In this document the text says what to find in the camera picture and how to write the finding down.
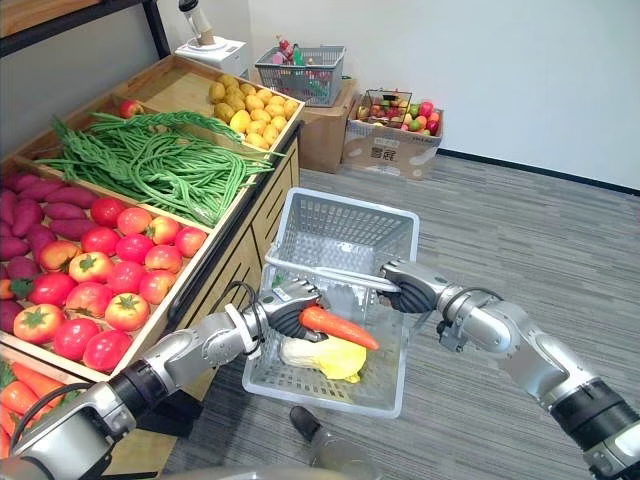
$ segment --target purple sweet potato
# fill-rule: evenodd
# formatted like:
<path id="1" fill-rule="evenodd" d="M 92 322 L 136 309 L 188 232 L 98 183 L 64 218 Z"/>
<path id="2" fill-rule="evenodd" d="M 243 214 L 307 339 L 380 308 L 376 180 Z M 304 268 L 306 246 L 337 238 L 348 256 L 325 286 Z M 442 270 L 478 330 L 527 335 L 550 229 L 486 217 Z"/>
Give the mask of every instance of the purple sweet potato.
<path id="1" fill-rule="evenodd" d="M 13 233 L 11 233 L 11 226 L 2 220 L 0 220 L 0 237 L 13 237 Z"/>
<path id="2" fill-rule="evenodd" d="M 25 198 L 16 203 L 13 210 L 13 217 L 15 218 L 13 227 L 11 227 L 13 236 L 24 237 L 31 225 L 42 221 L 44 213 L 38 202 L 30 198 Z"/>
<path id="3" fill-rule="evenodd" d="M 40 273 L 40 267 L 28 257 L 13 257 L 7 264 L 9 278 L 34 278 Z"/>
<path id="4" fill-rule="evenodd" d="M 87 233 L 92 228 L 95 228 L 96 224 L 91 220 L 53 220 L 49 224 L 49 228 L 53 233 L 60 235 L 61 237 L 68 238 L 69 240 L 80 241 L 82 235 Z"/>
<path id="5" fill-rule="evenodd" d="M 13 225 L 13 209 L 16 206 L 16 194 L 11 190 L 3 190 L 0 195 L 0 220 Z"/>
<path id="6" fill-rule="evenodd" d="M 84 210 L 70 203 L 50 203 L 44 207 L 44 214 L 53 220 L 71 220 L 73 218 L 87 218 Z"/>
<path id="7" fill-rule="evenodd" d="M 0 242 L 0 260 L 11 260 L 13 257 L 25 255 L 29 245 L 15 237 L 3 237 Z"/>
<path id="8" fill-rule="evenodd" d="M 20 192 L 38 180 L 40 180 L 40 178 L 32 173 L 14 173 L 6 176 L 2 180 L 2 186 L 10 188 L 14 192 Z"/>
<path id="9" fill-rule="evenodd" d="M 64 187 L 64 185 L 65 184 L 63 182 L 55 178 L 41 179 L 22 190 L 18 194 L 18 198 L 20 200 L 31 198 L 32 200 L 41 202 L 44 200 L 44 197 L 46 197 L 50 193 L 55 192 L 56 190 L 60 190 L 62 187 Z"/>
<path id="10" fill-rule="evenodd" d="M 44 198 L 48 203 L 71 203 L 81 208 L 91 208 L 98 196 L 82 187 L 64 187 L 50 193 Z"/>
<path id="11" fill-rule="evenodd" d="M 27 231 L 27 242 L 29 242 L 31 253 L 33 253 L 33 258 L 36 262 L 39 261 L 40 251 L 56 240 L 57 237 L 55 234 L 50 229 L 44 225 L 40 225 L 39 223 L 31 225 Z"/>
<path id="12" fill-rule="evenodd" d="M 0 330 L 13 334 L 13 321 L 24 308 L 11 300 L 0 301 Z"/>

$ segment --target person's foot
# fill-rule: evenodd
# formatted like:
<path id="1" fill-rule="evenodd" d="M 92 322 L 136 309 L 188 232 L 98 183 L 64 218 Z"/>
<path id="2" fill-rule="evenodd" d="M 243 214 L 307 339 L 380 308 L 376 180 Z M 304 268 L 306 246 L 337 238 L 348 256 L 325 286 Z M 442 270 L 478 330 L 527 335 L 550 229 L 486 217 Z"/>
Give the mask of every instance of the person's foot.
<path id="1" fill-rule="evenodd" d="M 320 429 L 322 424 L 318 421 L 313 414 L 304 407 L 296 405 L 289 412 L 289 418 L 296 430 L 300 432 L 308 442 L 311 441 L 316 432 Z"/>

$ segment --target gray plastic basket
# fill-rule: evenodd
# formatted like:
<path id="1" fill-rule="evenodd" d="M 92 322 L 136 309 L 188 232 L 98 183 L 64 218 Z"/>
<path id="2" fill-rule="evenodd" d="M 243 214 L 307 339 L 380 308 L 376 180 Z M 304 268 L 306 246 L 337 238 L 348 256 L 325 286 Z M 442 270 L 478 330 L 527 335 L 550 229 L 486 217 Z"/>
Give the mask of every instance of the gray plastic basket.
<path id="1" fill-rule="evenodd" d="M 302 100 L 310 107 L 334 104 L 342 85 L 344 47 L 300 48 L 305 62 L 313 59 L 313 65 L 306 66 L 272 63 L 277 51 L 278 47 L 272 48 L 255 64 L 265 87 Z"/>
<path id="2" fill-rule="evenodd" d="M 279 357 L 279 333 L 270 329 L 260 357 L 248 360 L 242 384 L 252 393 L 291 402 L 370 416 L 395 418 L 402 409 L 408 323 L 405 316 L 382 306 L 367 275 L 398 257 L 415 261 L 419 219 L 403 210 L 303 188 L 287 195 L 274 258 L 299 265 L 330 304 L 330 310 L 366 328 L 380 343 L 367 352 L 361 381 L 327 380 L 318 370 L 285 365 Z M 361 275 L 360 285 L 328 278 L 322 267 Z M 262 289 L 300 269 L 267 266 Z"/>

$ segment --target black baseboard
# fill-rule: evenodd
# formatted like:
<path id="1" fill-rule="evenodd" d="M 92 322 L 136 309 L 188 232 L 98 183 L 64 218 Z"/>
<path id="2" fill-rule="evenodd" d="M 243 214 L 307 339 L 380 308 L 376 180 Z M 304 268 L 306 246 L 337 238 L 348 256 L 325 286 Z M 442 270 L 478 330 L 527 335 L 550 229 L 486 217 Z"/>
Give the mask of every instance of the black baseboard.
<path id="1" fill-rule="evenodd" d="M 524 170 L 525 172 L 539 173 L 540 175 L 548 175 L 550 177 L 562 178 L 564 180 L 570 180 L 572 182 L 584 183 L 586 185 L 591 185 L 599 188 L 606 188 L 607 190 L 613 190 L 615 192 L 621 192 L 621 193 L 626 193 L 629 195 L 635 195 L 640 197 L 640 190 L 637 190 L 635 188 L 623 187 L 622 185 L 601 182 L 600 180 L 593 180 L 591 178 L 580 177 L 578 175 L 571 175 L 569 173 L 556 172 L 555 170 L 549 170 L 546 168 L 532 167 L 531 165 L 523 165 L 521 163 L 507 162 L 506 160 L 498 160 L 497 158 L 483 157 L 481 155 L 473 155 L 472 153 L 457 152 L 455 150 L 446 150 L 444 148 L 438 149 L 438 155 L 461 158 L 463 160 L 471 160 L 473 162 L 489 163 L 491 165 L 499 165 L 501 167 L 515 168 L 516 170 Z"/>

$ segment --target plastic shopping basket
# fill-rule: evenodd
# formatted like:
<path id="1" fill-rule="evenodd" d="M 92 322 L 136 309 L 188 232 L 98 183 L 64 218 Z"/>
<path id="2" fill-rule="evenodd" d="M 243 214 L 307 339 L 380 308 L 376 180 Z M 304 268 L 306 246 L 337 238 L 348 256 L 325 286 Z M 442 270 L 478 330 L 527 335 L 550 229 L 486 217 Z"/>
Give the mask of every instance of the plastic shopping basket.
<path id="1" fill-rule="evenodd" d="M 304 277 L 330 310 L 372 333 L 380 349 L 367 352 L 361 381 L 327 380 L 318 370 L 285 365 L 282 338 L 269 329 L 260 357 L 248 360 L 242 383 L 252 393 L 371 416 L 395 418 L 402 408 L 408 325 L 380 304 L 376 290 L 394 287 L 376 277 L 399 257 L 415 261 L 419 219 L 411 212 L 303 188 L 287 195 L 262 289 Z"/>

